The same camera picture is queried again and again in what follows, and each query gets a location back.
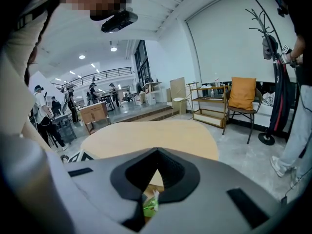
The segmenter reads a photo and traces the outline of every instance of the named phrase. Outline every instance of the orange cushion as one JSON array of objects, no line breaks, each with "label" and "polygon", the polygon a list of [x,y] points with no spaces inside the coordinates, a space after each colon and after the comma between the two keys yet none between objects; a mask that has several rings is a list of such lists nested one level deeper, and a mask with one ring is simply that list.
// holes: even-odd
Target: orange cushion
[{"label": "orange cushion", "polygon": [[253,109],[256,78],[232,77],[229,106],[245,110]]}]

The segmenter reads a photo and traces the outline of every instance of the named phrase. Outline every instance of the black pants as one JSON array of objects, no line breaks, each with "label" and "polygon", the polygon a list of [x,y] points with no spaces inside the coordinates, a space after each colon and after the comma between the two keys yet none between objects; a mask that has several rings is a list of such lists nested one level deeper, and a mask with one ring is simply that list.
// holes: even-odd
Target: black pants
[{"label": "black pants", "polygon": [[113,95],[113,101],[116,101],[116,106],[119,107],[118,95]]},{"label": "black pants", "polygon": [[72,111],[73,123],[78,122],[78,114],[77,114],[76,108],[73,107],[70,109],[70,111]]},{"label": "black pants", "polygon": [[47,132],[57,140],[57,142],[60,144],[61,147],[65,146],[64,141],[61,139],[59,133],[57,132],[55,125],[52,124],[52,122],[50,121],[48,117],[44,117],[42,122],[39,123],[37,127],[38,127],[38,132],[40,133],[41,137],[44,139],[44,141],[48,145],[49,145],[49,140],[48,140]]}]

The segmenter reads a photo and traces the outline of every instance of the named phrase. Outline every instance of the metal railing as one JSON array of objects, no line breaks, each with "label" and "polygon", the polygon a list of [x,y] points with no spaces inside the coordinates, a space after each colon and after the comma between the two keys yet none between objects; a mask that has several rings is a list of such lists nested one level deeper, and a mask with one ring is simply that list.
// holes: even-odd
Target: metal railing
[{"label": "metal railing", "polygon": [[102,81],[105,79],[110,79],[110,78],[124,76],[124,75],[131,75],[131,74],[132,74],[131,67],[117,68],[117,69],[106,70],[100,73],[94,73],[88,76],[84,76],[82,78],[78,78],[73,81],[70,81],[64,85],[59,85],[56,83],[52,83],[52,84],[56,86],[56,88],[58,88],[63,93],[65,89],[68,87],[77,88],[83,85],[89,85],[92,82]]}]

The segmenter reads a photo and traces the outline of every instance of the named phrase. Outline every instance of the white shirt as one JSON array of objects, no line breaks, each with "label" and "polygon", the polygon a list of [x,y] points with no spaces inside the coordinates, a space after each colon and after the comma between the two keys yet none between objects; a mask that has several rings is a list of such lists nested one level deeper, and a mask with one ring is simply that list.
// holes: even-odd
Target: white shirt
[{"label": "white shirt", "polygon": [[36,106],[38,107],[38,113],[36,117],[37,123],[41,123],[44,117],[47,117],[47,113],[43,110],[42,106],[46,106],[45,99],[42,93],[36,93]]}]

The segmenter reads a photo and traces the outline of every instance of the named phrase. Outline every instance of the staircase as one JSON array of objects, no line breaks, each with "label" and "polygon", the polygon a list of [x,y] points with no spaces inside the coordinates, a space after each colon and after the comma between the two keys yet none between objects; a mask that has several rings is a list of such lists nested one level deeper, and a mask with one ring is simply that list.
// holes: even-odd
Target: staircase
[{"label": "staircase", "polygon": [[[158,109],[146,114],[142,114],[139,116],[131,117],[119,122],[142,122],[142,121],[160,121],[166,118],[170,118],[172,114],[171,106]],[[173,115],[179,114],[179,111],[174,111]]]}]

